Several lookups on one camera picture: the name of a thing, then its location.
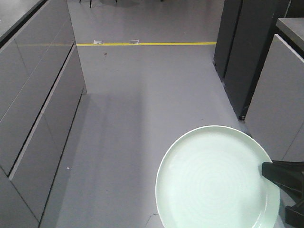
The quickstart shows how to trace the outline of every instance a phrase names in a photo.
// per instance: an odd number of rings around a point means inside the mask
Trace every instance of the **gray floor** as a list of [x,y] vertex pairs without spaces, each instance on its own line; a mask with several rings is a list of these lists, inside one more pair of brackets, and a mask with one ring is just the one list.
[[[216,41],[223,0],[69,2],[78,43]],[[76,150],[58,228],[162,228],[160,161],[187,131],[244,130],[212,65],[214,46],[78,47],[83,95],[65,153]]]

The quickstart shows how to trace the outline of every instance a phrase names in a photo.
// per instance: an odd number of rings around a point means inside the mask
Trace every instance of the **cabinet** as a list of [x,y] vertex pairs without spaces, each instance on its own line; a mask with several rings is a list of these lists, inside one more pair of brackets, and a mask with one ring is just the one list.
[[[0,227],[37,228],[85,81],[66,0],[35,13],[0,48]],[[66,173],[59,179],[66,180]],[[55,188],[56,194],[63,188]]]
[[2,228],[37,228],[38,221],[0,169],[0,224]]
[[214,54],[215,69],[239,119],[259,80],[276,21],[304,17],[303,0],[226,0]]
[[285,155],[292,159],[286,153],[297,147],[299,137],[303,140],[303,72],[304,59],[275,35],[245,119],[253,138],[273,160]]

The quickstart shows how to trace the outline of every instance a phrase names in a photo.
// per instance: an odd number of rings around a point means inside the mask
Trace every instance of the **yellow floor line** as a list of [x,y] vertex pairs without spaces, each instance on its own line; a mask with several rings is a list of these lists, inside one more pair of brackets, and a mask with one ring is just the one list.
[[103,43],[103,44],[89,44],[80,43],[77,46],[176,46],[176,45],[215,45],[216,42],[176,42],[176,43]]

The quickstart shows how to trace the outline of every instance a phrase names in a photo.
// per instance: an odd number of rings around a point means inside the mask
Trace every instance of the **plate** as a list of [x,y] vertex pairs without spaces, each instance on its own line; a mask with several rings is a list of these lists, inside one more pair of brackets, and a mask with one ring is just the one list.
[[272,228],[279,188],[261,176],[264,149],[225,126],[194,129],[166,152],[156,178],[165,228]]

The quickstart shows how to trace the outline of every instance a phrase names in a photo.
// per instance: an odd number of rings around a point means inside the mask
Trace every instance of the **black object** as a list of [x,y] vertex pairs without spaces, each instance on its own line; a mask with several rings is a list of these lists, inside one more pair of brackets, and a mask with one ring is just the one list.
[[304,17],[303,8],[304,0],[225,0],[214,64],[239,119],[246,116],[277,19]]
[[223,79],[226,74],[233,39],[238,26],[243,0],[226,0],[218,31],[218,40],[214,52],[214,67]]
[[296,204],[285,208],[285,222],[304,227],[304,162],[272,161],[262,164],[262,176],[285,191]]
[[[117,0],[115,0],[117,2]],[[81,2],[81,0],[79,0]],[[92,0],[90,0],[90,8],[92,7]]]

